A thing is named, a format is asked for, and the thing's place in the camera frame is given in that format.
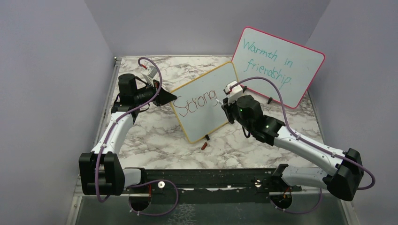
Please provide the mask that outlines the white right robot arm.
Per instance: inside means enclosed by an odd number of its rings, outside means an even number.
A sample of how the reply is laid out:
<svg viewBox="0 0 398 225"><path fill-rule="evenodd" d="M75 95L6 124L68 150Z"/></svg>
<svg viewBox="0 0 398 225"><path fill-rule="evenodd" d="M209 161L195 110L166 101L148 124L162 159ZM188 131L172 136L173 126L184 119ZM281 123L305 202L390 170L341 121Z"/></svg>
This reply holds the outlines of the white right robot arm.
<svg viewBox="0 0 398 225"><path fill-rule="evenodd" d="M300 133L274 117L264 115L260 103L251 95L231 102L222 101L228 121L238 122L246 138L253 137L261 143L295 153L312 162L315 167L280 165L271 177L271 186L278 191L288 186L310 186L328 190L333 196L352 201L364 176L360 153L334 149Z"/></svg>

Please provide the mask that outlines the yellow framed whiteboard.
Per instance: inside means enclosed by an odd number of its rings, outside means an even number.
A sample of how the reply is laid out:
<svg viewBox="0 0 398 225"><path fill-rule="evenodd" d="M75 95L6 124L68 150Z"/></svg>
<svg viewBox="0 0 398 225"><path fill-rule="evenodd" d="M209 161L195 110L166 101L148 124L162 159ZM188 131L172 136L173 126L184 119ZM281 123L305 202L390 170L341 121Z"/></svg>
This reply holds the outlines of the yellow framed whiteboard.
<svg viewBox="0 0 398 225"><path fill-rule="evenodd" d="M227 84L237 81L234 64L228 61L172 90L171 107L189 143L196 143L228 123L216 99L222 101Z"/></svg>

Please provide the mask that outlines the brown marker cap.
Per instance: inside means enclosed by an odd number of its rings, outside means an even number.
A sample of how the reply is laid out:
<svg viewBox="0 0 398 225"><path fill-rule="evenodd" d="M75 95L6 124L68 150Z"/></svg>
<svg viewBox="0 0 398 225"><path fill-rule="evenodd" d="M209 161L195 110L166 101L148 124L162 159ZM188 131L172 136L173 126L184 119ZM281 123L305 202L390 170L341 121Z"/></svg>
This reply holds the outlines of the brown marker cap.
<svg viewBox="0 0 398 225"><path fill-rule="evenodd" d="M207 146L208 146L208 143L205 142L205 143L202 145L201 150L204 150Z"/></svg>

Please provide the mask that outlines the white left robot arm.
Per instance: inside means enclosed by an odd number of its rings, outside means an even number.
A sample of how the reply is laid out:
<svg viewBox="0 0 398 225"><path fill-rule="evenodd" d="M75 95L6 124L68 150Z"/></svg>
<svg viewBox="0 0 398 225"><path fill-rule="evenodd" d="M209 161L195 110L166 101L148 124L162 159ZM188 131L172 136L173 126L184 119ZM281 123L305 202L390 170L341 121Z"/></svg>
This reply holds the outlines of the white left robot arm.
<svg viewBox="0 0 398 225"><path fill-rule="evenodd" d="M176 100L176 96L163 89L162 80L147 80L144 87L138 88L140 80L133 74L119 76L119 94L111 108L109 125L94 148L79 157L84 195L118 196L128 187L138 193L147 188L148 181L143 177L142 169L123 169L119 152L142 107L163 106Z"/></svg>

